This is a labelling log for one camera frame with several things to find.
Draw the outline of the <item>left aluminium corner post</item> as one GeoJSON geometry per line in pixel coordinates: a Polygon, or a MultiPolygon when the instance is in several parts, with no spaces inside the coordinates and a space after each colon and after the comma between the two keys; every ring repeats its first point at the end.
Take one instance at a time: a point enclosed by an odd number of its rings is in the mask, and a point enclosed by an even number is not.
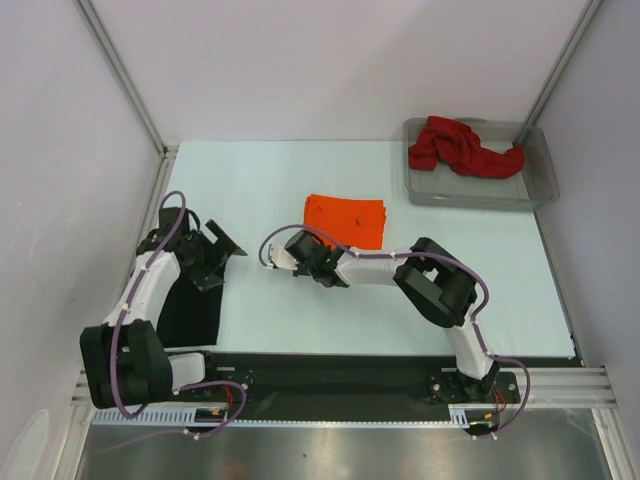
{"type": "Polygon", "coordinates": [[[166,155],[167,146],[94,2],[90,0],[73,0],[72,3],[94,39],[100,54],[103,56],[107,67],[139,122],[143,133],[156,154],[163,158],[166,155]]]}

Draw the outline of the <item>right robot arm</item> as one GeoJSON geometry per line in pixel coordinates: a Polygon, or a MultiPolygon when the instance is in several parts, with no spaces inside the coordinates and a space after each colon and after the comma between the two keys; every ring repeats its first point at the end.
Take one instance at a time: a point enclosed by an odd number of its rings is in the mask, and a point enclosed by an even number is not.
{"type": "Polygon", "coordinates": [[[478,339],[471,308],[480,281],[437,242],[419,238],[401,251],[331,247],[317,234],[300,231],[282,247],[270,249],[270,259],[285,255],[288,269],[327,287],[358,285],[397,287],[429,323],[441,328],[455,354],[463,393],[484,401],[497,389],[499,366],[478,339]]]}

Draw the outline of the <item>right aluminium corner post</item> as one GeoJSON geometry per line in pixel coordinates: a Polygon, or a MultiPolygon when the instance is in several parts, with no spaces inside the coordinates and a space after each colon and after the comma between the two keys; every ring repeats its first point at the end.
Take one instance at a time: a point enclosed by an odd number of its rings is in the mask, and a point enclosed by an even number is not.
{"type": "Polygon", "coordinates": [[[561,48],[555,63],[549,71],[542,89],[525,118],[524,126],[515,137],[515,141],[517,143],[523,142],[528,136],[525,132],[527,126],[537,125],[539,123],[545,109],[554,95],[555,90],[560,84],[565,73],[568,71],[571,62],[575,58],[591,27],[606,4],[607,1],[605,0],[589,0],[585,3],[584,8],[561,48]]]}

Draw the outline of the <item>red t-shirt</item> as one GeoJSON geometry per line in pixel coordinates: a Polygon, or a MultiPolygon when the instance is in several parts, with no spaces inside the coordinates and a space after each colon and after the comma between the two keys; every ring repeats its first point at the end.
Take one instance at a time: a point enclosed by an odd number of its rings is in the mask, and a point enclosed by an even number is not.
{"type": "Polygon", "coordinates": [[[445,163],[459,176],[504,180],[525,165],[524,149],[513,146],[499,153],[482,146],[480,137],[465,123],[430,116],[415,143],[408,148],[413,170],[434,171],[445,163]]]}

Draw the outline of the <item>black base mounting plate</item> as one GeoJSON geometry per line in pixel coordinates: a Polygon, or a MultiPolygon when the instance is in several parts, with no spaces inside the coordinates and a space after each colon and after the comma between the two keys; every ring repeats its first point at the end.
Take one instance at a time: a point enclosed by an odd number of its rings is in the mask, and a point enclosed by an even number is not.
{"type": "Polygon", "coordinates": [[[516,406],[524,395],[521,368],[503,366],[492,394],[469,397],[451,356],[207,352],[204,359],[206,379],[247,385],[250,419],[417,420],[456,404],[516,406]]]}

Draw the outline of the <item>clear plastic bin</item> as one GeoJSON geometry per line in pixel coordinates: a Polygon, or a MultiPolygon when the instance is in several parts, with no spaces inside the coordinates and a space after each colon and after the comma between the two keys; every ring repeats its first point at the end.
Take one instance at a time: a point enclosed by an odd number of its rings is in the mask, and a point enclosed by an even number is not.
{"type": "Polygon", "coordinates": [[[559,198],[545,135],[531,124],[412,118],[403,164],[416,205],[534,212],[559,198]]]}

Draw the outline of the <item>aluminium corner post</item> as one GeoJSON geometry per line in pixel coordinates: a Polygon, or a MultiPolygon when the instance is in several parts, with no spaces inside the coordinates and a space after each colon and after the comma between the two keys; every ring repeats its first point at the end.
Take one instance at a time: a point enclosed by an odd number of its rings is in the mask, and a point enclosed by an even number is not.
{"type": "Polygon", "coordinates": [[[555,63],[549,71],[542,89],[525,118],[524,126],[515,137],[515,141],[517,143],[523,142],[528,136],[525,132],[527,126],[537,125],[539,123],[545,109],[554,95],[555,90],[560,84],[565,73],[568,71],[571,62],[575,58],[591,27],[606,4],[607,1],[605,0],[589,0],[585,3],[584,8],[561,48],[555,63]]]}
{"type": "Polygon", "coordinates": [[[72,3],[94,39],[100,54],[103,56],[107,67],[139,122],[143,133],[156,154],[163,158],[166,155],[167,146],[94,2],[90,0],[73,0],[72,3]]]}

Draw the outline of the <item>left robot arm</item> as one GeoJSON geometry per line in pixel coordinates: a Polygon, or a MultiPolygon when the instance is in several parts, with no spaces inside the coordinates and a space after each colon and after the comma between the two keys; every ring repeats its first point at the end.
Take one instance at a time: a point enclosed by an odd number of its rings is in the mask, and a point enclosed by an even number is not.
{"type": "Polygon", "coordinates": [[[221,376],[203,349],[217,338],[226,264],[244,253],[214,220],[160,209],[123,295],[79,338],[95,407],[160,403],[184,387],[202,400],[219,392],[221,376]]]}

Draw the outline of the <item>folded black t-shirt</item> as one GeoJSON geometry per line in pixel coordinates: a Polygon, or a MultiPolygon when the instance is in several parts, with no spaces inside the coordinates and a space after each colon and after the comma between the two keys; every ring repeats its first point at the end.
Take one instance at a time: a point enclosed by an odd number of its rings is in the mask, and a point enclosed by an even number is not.
{"type": "Polygon", "coordinates": [[[156,331],[165,348],[216,345],[224,286],[199,290],[180,274],[166,297],[156,331]]]}

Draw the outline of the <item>orange t-shirt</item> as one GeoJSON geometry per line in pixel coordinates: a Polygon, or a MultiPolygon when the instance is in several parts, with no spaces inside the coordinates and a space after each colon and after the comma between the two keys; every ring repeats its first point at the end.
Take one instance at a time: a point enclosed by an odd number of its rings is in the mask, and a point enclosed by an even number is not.
{"type": "Polygon", "coordinates": [[[381,250],[386,224],[382,200],[360,200],[311,194],[304,207],[304,223],[343,245],[381,250]]]}

